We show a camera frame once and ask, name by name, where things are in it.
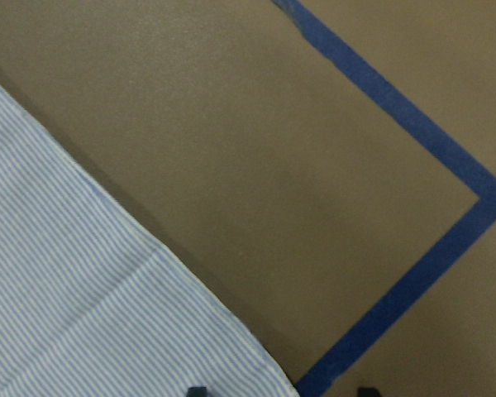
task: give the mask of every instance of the blue and white striped fabric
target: blue and white striped fabric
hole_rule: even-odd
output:
[[[0,397],[297,396],[204,285],[0,88]]]

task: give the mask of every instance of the striped shirt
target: striped shirt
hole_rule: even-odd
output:
[[[0,397],[298,396],[246,327],[0,87]]]

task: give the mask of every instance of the floor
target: floor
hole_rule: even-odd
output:
[[[496,2],[303,4],[496,177]],[[270,0],[0,2],[0,84],[292,381],[479,200]],[[496,395],[496,222],[359,386]]]

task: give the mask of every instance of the blue tape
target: blue tape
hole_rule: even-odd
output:
[[[318,397],[494,223],[496,178],[298,0],[273,1],[289,15],[312,46],[480,197],[480,201],[297,383],[302,397]]]
[[[302,397],[318,397],[358,360],[496,220],[480,200],[296,384]]]
[[[305,39],[479,196],[496,178],[297,0],[273,0]]]

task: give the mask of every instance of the striped fabric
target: striped fabric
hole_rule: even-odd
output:
[[[297,396],[245,326],[0,88],[0,396]]]

